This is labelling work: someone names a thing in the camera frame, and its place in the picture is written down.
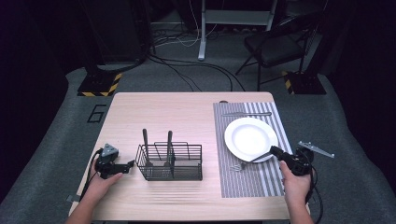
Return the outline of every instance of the gray placemat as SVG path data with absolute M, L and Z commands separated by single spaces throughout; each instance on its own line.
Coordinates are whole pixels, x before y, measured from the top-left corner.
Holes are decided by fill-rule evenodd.
M 272 112 L 272 116 L 250 116 L 260 119 L 271 126 L 278 138 L 278 147 L 291 153 L 288 138 L 275 103 L 214 103 L 216 137 L 219 154 L 221 196 L 223 198 L 267 197 L 284 194 L 281 183 L 282 174 L 276 157 L 265 162 L 250 163 L 245 170 L 234 172 L 230 166 L 242 162 L 227 148 L 224 132 L 227 126 L 241 117 L 223 117 L 231 112 Z

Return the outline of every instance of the silver fork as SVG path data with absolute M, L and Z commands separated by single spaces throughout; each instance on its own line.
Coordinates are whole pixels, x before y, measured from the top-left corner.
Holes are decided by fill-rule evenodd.
M 270 155 L 271 155 L 271 152 L 264 153 L 263 155 L 261 155 L 260 157 L 254 159 L 253 161 L 241 162 L 239 164 L 232 165 L 232 166 L 230 166 L 230 170 L 231 171 L 235 171 L 235 172 L 242 171 L 242 170 L 245 169 L 245 167 L 247 167 L 248 164 L 250 164 L 250 163 L 252 163 L 254 161 L 260 160 L 260 159 L 262 159 L 264 157 L 270 156 Z

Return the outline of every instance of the white plate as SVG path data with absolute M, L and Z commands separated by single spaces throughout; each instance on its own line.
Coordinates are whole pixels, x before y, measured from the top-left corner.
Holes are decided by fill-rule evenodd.
M 239 159 L 252 161 L 277 146 L 275 131 L 264 121 L 254 118 L 236 119 L 224 133 L 227 148 Z M 266 161 L 273 155 L 256 162 Z

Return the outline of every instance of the tripod base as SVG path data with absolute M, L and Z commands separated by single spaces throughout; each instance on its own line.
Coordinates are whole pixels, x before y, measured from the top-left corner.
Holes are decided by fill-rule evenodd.
M 308 77 L 304 73 L 287 72 L 284 74 L 284 80 L 289 94 L 326 94 L 326 91 L 316 76 Z
M 105 73 L 102 80 L 86 76 L 78 88 L 78 96 L 111 96 L 119 85 L 121 73 Z

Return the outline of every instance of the wire basket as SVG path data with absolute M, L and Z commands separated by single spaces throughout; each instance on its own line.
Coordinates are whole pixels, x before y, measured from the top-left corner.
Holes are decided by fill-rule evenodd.
M 185 142 L 139 145 L 136 165 L 146 180 L 202 180 L 202 146 Z

